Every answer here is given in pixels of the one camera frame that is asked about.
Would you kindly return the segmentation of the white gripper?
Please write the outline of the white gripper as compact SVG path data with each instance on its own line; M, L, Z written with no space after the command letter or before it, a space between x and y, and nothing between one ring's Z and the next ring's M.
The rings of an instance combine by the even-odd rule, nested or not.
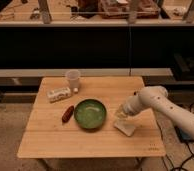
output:
M135 116L144 109L137 95L129 96L115 112L115 116L120 120L125 120L127 116Z

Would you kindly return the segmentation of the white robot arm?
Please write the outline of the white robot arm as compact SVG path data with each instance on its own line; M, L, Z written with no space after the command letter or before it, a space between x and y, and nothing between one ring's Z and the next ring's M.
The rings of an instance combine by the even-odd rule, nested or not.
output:
M136 116L148 108L164 114L194 139L194 114L171 102L168 91L163 86L146 86L140 89L120 105L116 115L123 119Z

